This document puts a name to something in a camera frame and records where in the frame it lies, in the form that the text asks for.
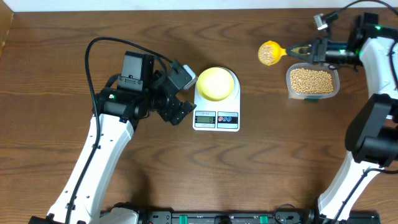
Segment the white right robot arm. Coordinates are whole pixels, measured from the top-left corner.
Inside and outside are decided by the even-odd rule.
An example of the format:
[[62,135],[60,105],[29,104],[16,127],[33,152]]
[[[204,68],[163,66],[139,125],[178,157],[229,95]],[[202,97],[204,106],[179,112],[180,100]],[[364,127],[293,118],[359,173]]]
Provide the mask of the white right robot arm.
[[397,160],[397,29],[379,25],[378,14],[354,18],[346,42],[316,38],[286,49],[286,54],[308,63],[362,66],[369,99],[345,136],[343,165],[330,186],[317,198],[307,223],[349,223],[350,212],[370,181]]

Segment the yellow measuring scoop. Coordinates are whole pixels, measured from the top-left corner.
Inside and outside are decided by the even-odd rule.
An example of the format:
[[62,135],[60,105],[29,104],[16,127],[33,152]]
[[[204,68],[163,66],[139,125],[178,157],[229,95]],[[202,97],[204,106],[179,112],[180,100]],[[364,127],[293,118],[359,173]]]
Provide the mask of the yellow measuring scoop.
[[259,61],[268,66],[276,64],[285,55],[286,50],[271,40],[263,43],[257,53]]

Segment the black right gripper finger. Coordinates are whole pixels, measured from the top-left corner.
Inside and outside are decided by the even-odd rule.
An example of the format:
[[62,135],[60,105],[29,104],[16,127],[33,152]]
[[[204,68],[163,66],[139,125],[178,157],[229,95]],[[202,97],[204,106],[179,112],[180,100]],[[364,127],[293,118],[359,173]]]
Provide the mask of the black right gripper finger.
[[286,52],[288,54],[310,54],[312,53],[320,43],[320,39],[306,40],[305,42],[297,43],[287,47]]
[[300,54],[300,53],[296,53],[293,51],[288,51],[287,55],[290,57],[294,57],[300,60],[303,60],[305,62],[312,62],[313,61],[313,55],[311,53],[304,53],[304,54]]

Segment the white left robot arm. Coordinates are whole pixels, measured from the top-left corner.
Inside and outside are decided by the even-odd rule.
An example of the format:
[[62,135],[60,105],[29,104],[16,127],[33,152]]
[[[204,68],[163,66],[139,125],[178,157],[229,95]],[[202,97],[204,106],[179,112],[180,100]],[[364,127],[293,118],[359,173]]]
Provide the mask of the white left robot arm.
[[46,217],[30,223],[143,223],[138,211],[122,203],[109,212],[101,207],[120,155],[132,139],[140,120],[157,112],[178,125],[195,109],[177,93],[189,89],[197,76],[178,60],[170,69],[154,70],[158,56],[126,52],[120,74],[109,78],[96,95],[88,136],[72,174]]

